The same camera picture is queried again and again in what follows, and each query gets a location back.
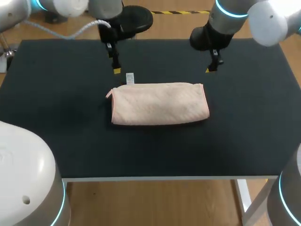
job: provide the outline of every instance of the fabric pouch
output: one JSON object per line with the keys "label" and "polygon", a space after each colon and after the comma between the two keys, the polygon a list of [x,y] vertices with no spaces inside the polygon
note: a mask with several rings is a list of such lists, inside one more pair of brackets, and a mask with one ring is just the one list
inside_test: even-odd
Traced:
{"label": "fabric pouch", "polygon": [[131,84],[113,88],[112,123],[173,125],[204,120],[209,109],[202,84]]}

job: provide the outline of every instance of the black table surface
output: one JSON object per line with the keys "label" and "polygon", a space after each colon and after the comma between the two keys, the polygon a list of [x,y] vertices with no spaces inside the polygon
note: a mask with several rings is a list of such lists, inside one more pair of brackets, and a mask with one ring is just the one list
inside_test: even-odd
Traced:
{"label": "black table surface", "polygon": [[127,40],[136,83],[203,83],[210,118],[157,127],[111,124],[116,86],[98,40],[23,41],[0,89],[0,120],[49,145],[64,178],[278,175],[301,142],[301,91],[279,46],[233,40],[225,64],[187,40]]}

